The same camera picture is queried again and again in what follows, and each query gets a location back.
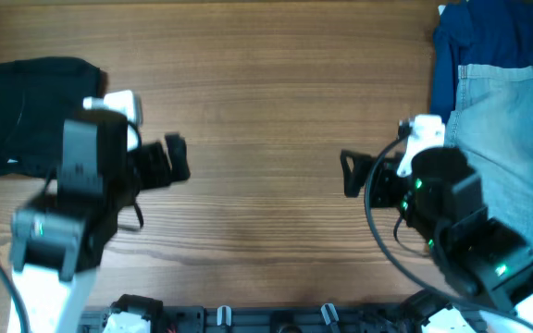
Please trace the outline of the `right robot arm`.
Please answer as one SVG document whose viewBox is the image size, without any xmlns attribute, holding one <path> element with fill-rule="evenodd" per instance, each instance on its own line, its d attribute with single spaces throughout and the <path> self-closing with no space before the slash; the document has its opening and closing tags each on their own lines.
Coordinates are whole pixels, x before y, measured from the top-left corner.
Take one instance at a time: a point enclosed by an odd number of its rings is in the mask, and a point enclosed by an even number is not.
<svg viewBox="0 0 533 333">
<path fill-rule="evenodd" d="M 364 197 L 367 224 L 384 255 L 414 283 L 452 304 L 479 310 L 494 329 L 533 332 L 533 251 L 528 241 L 488 214 L 478 173 L 454 148 L 415 155 L 412 171 L 398 160 L 344 150 L 344 193 Z M 395 208 L 427 243 L 430 257 L 453 289 L 448 294 L 417 277 L 391 253 L 372 211 Z"/>
</svg>

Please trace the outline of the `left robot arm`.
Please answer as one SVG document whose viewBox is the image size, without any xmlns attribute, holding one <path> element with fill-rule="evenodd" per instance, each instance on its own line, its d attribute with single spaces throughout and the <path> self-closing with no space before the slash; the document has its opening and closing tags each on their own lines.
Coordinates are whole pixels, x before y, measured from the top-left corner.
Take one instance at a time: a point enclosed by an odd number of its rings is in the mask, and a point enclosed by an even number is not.
<svg viewBox="0 0 533 333">
<path fill-rule="evenodd" d="M 131 150 L 132 126 L 107 109 L 65 120 L 56 192 L 41 190 L 11 219 L 8 331 L 76 331 L 120 211 L 136 207 L 141 191 L 190 178 L 182 136 Z"/>
</svg>

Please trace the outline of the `black shorts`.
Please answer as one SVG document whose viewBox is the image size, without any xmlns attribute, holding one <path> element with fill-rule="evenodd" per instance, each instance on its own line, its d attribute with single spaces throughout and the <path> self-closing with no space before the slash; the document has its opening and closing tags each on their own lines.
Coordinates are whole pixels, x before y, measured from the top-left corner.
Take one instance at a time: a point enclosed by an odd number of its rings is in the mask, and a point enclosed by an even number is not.
<svg viewBox="0 0 533 333">
<path fill-rule="evenodd" d="M 60 162 L 64 122 L 102 95 L 102 70 L 77 57 L 0 63 L 0 176 L 44 178 Z"/>
</svg>

